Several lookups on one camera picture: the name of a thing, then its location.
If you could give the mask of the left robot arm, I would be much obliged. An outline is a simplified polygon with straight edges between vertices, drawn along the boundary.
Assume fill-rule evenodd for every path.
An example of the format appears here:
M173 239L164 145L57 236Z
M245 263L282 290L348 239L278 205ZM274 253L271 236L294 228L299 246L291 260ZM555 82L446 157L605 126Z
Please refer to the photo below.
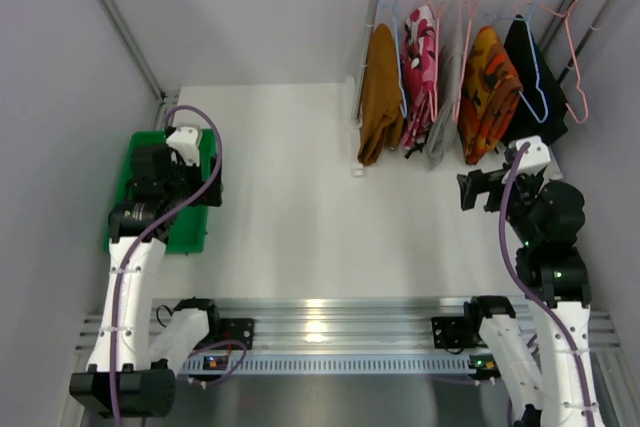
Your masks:
M155 276L177 217L191 206L222 203L220 148L202 153L167 141L138 145L129 165L124 197L108 217L110 268L101 325L87 366L69 384L76 401L116 425L167 416L183 363L219 331L215 302L190 298L178 302L156 339L150 337Z

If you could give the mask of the brown trousers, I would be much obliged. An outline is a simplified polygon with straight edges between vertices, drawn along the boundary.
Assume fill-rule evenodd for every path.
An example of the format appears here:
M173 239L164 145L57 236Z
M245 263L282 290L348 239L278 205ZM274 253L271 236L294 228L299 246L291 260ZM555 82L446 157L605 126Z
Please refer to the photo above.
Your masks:
M399 146L404 124L399 80L392 32L386 24L379 24L370 36L361 95L357 159L364 166L376 163L384 148Z

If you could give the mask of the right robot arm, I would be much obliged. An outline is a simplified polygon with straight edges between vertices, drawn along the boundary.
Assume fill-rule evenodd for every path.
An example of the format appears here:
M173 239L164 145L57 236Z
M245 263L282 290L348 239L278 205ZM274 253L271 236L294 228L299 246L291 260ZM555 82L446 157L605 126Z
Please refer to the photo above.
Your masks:
M515 162L460 174L457 182L462 210L488 194L484 209L499 215L503 261L535 326L533 341L526 341L504 296L476 296L464 306L466 327L497 363L513 425L603 425L590 359L591 287L575 246L585 223L582 193Z

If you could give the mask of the black trousers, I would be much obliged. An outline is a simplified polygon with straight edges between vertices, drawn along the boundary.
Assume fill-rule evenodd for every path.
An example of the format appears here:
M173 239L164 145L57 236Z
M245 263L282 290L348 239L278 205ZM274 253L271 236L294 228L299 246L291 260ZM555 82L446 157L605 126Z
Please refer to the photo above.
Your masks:
M535 42L530 43L525 20L518 15L507 33L504 48L518 73L524 97L501 142L510 142L538 135L547 145L553 145L568 131L565 123L566 96L542 57Z

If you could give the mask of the orange camouflage trousers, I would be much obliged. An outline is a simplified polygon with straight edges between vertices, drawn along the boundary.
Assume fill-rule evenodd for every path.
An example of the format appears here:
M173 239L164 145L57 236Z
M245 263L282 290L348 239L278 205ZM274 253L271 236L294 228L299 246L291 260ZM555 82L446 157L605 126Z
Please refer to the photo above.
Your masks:
M523 86L496 30L478 32L465 65L458 131L465 162L496 148L515 114Z

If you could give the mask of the grey trousers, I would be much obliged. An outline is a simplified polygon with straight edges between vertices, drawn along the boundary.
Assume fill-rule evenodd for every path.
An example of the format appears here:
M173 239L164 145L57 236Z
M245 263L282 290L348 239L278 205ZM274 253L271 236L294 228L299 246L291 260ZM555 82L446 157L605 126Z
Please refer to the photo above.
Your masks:
M438 60L438 115L429 132L426 143L427 167L435 169L451 149L457 135L457 122L453 118L458 105L460 78L464 65L463 0L455 2L454 23L439 48Z

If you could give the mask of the aluminium mounting rail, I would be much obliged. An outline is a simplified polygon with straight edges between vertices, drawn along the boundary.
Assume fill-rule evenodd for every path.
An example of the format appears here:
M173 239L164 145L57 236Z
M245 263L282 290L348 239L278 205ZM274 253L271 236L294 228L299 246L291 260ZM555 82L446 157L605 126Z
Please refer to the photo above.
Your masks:
M218 299L223 318L254 321L254 353L420 353L434 348L431 319L457 317L465 297Z

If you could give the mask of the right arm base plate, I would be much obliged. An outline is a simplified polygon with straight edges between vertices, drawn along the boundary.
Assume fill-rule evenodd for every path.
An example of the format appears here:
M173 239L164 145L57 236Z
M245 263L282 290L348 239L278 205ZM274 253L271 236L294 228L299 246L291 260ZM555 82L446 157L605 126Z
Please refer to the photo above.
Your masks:
M455 355L481 343L477 329L464 317L433 317L431 328L435 348Z

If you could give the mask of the pink camouflage trousers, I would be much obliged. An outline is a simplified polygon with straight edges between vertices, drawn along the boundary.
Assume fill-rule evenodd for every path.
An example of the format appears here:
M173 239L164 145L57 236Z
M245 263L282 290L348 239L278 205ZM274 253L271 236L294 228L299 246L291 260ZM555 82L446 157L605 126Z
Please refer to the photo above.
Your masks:
M421 152L437 116L438 37L428 4L416 8L404 24L401 72L407 96L407 121L401 146L405 157Z

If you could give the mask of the green plastic bin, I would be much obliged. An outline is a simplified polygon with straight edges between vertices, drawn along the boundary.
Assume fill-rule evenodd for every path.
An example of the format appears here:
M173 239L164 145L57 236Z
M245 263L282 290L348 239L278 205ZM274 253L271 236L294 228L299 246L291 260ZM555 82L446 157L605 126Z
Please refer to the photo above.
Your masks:
M166 131L142 131L129 142L115 205L109 212L104 246L120 237L136 237L153 221L174 207L167 206L168 187L173 177ZM216 136L210 129L202 131L200 168L204 174L216 175L222 169L218 161ZM154 234L166 243L168 254L200 253L208 218L207 206L186 206L172 219L156 228Z

